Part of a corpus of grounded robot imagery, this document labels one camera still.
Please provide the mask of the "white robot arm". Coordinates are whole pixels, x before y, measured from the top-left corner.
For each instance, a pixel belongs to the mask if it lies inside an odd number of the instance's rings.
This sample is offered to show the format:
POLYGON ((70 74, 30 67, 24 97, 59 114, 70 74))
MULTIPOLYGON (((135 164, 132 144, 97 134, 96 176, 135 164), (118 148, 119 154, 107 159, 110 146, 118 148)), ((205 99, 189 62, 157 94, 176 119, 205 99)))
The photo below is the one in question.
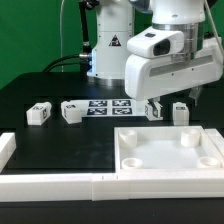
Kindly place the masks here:
POLYGON ((126 94, 156 105, 163 95, 217 81, 221 38, 205 37, 208 0, 80 0, 97 14, 97 44, 87 77, 122 83, 126 94))

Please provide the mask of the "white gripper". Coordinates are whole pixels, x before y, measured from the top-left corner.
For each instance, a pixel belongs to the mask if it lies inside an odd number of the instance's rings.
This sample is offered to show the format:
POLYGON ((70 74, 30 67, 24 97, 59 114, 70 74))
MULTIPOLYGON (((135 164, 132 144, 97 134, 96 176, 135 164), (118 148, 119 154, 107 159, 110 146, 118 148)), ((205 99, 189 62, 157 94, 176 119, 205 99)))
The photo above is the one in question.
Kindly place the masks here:
POLYGON ((223 72, 223 57, 216 50, 199 51, 195 59, 172 63, 170 56, 146 59, 131 55, 125 68, 125 92, 138 101, 149 99, 154 110, 160 96, 189 89, 189 97, 198 104, 206 83, 217 81, 223 72))

